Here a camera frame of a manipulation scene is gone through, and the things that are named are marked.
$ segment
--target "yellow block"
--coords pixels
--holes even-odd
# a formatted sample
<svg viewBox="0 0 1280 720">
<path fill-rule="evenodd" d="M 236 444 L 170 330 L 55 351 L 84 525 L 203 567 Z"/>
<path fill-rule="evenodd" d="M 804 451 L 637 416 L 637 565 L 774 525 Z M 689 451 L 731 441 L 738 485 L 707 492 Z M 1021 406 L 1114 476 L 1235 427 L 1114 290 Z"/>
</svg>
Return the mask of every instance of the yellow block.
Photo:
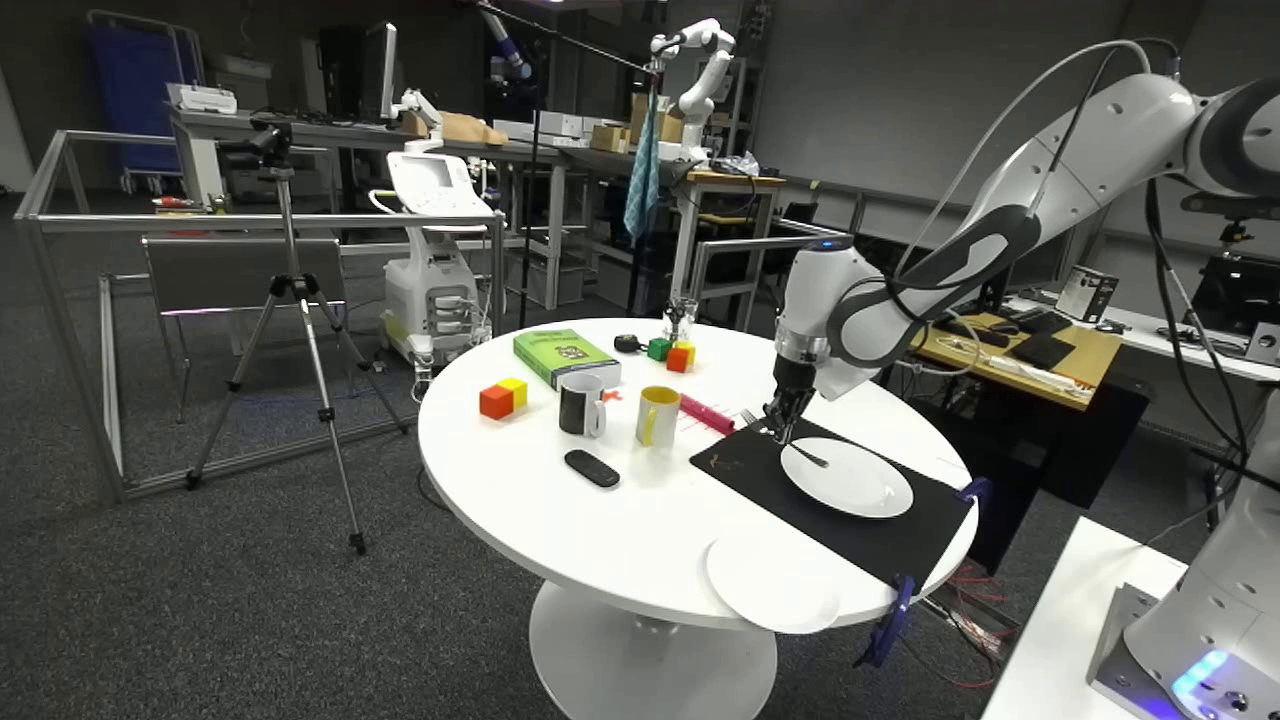
<svg viewBox="0 0 1280 720">
<path fill-rule="evenodd" d="M 512 412 L 528 407 L 528 384 L 518 376 L 502 376 L 499 387 L 512 392 Z"/>
</svg>

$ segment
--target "white paper plate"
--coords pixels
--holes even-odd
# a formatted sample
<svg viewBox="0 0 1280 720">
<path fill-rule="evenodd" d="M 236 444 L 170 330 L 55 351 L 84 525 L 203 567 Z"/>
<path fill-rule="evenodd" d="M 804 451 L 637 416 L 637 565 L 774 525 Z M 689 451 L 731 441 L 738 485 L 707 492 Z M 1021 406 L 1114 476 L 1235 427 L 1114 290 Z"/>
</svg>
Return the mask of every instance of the white paper plate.
<svg viewBox="0 0 1280 720">
<path fill-rule="evenodd" d="M 704 573 L 737 618 L 780 638 L 814 638 L 839 618 L 837 555 L 801 542 L 719 537 Z"/>
<path fill-rule="evenodd" d="M 785 450 L 785 471 L 804 496 L 865 522 L 896 522 L 912 507 L 915 492 L 889 460 L 828 436 L 797 444 Z"/>
</svg>

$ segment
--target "round white table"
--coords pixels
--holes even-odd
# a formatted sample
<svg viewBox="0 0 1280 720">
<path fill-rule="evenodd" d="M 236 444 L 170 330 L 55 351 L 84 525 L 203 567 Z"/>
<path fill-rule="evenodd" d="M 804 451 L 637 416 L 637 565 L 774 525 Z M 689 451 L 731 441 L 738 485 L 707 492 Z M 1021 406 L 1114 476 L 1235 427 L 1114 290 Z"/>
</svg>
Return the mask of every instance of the round white table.
<svg viewBox="0 0 1280 720">
<path fill-rule="evenodd" d="M 658 320 L 566 320 L 610 351 L 610 337 L 658 337 Z M 421 406 L 421 451 L 441 501 L 512 565 L 544 578 L 533 606 L 528 643 L 541 684 L 574 720 L 719 720 L 754 718 L 774 681 L 771 631 L 737 618 L 712 588 L 704 555 L 722 537 L 807 555 L 823 573 L 780 573 L 785 588 L 839 588 L 832 626 L 867 626 L 892 607 L 892 588 L 839 561 L 791 525 L 767 517 L 719 482 L 689 464 L 719 436 L 689 416 L 675 419 L 675 458 L 663 470 L 632 450 L 637 395 L 671 384 L 722 416 L 760 412 L 771 395 L 771 346 L 742 332 L 690 330 L 697 370 L 675 376 L 648 355 L 618 355 L 624 392 L 602 412 L 598 441 L 566 441 L 556 426 L 556 392 L 534 380 L 496 337 L 447 363 Z M 485 419 L 474 395 L 502 380 L 528 380 L 528 412 Z M 876 450 L 953 489 L 969 485 L 955 450 L 903 399 L 858 384 L 839 399 L 812 399 L 807 419 Z M 598 492 L 566 464 L 588 450 L 618 471 Z M 977 507 L 921 591 L 939 588 L 977 537 Z"/>
</svg>

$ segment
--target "red object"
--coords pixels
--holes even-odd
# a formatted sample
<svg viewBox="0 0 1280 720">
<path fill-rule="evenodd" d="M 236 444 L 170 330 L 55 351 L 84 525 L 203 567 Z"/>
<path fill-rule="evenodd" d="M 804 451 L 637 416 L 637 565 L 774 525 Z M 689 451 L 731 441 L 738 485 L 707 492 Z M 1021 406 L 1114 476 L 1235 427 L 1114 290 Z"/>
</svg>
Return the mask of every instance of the red object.
<svg viewBox="0 0 1280 720">
<path fill-rule="evenodd" d="M 689 346 L 671 346 L 668 371 L 689 371 L 689 363 L 690 363 L 690 347 Z"/>
<path fill-rule="evenodd" d="M 493 384 L 478 392 L 478 416 L 502 419 L 512 416 L 512 407 L 514 407 L 514 395 L 509 387 Z"/>
<path fill-rule="evenodd" d="M 731 434 L 731 419 L 719 416 L 714 407 L 690 399 L 690 395 L 678 395 L 678 412 L 707 426 L 712 434 L 728 436 Z"/>
</svg>

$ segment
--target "tripod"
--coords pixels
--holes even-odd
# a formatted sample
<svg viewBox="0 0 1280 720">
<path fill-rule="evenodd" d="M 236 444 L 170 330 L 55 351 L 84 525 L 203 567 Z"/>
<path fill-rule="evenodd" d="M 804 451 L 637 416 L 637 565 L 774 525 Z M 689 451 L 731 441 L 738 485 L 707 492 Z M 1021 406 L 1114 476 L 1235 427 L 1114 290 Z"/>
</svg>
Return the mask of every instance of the tripod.
<svg viewBox="0 0 1280 720">
<path fill-rule="evenodd" d="M 396 416 L 393 399 L 375 387 L 375 380 L 369 376 L 371 363 L 362 362 L 362 351 L 354 347 L 354 342 L 346 337 L 346 330 L 333 315 L 326 300 L 323 300 L 323 290 L 312 274 L 301 269 L 301 253 L 296 253 L 296 228 L 291 228 L 291 169 L 286 169 L 286 143 L 291 143 L 291 129 L 286 125 L 273 125 L 250 150 L 259 151 L 265 159 L 265 178 L 274 180 L 274 204 L 280 204 L 280 220 L 284 220 L 284 274 L 286 276 L 273 276 L 266 285 L 266 296 L 257 312 L 257 325 L 250 325 L 250 337 L 244 346 L 244 355 L 229 380 L 229 399 L 219 406 L 216 419 L 210 419 L 210 434 L 189 471 L 189 489 L 201 489 L 203 485 L 203 464 L 210 458 L 210 444 L 216 436 L 225 434 L 229 426 L 229 412 L 244 387 L 244 376 L 257 362 L 257 347 L 273 325 L 273 312 L 274 305 L 296 305 L 301 308 L 301 320 L 302 320 L 302 337 L 307 337 L 307 355 L 312 355 L 312 376 L 316 376 L 316 392 L 321 392 L 321 426 L 326 434 L 326 450 L 333 450 L 333 464 L 335 464 L 335 482 L 343 489 L 343 504 L 346 504 L 346 525 L 353 525 L 353 554 L 362 555 L 369 554 L 369 542 L 362 542 L 362 525 L 359 525 L 359 512 L 354 512 L 354 496 L 353 496 L 353 485 L 346 485 L 346 464 L 343 464 L 343 444 L 335 436 L 335 407 L 333 407 L 333 395 L 326 395 L 326 380 L 323 380 L 323 362 L 321 362 L 321 342 L 316 342 L 316 312 L 323 315 L 326 332 L 340 342 L 343 355 L 359 370 L 359 376 L 369 380 L 369 387 L 375 392 L 375 399 L 384 406 L 384 412 L 396 419 L 398 436 L 408 436 L 408 426 Z"/>
</svg>

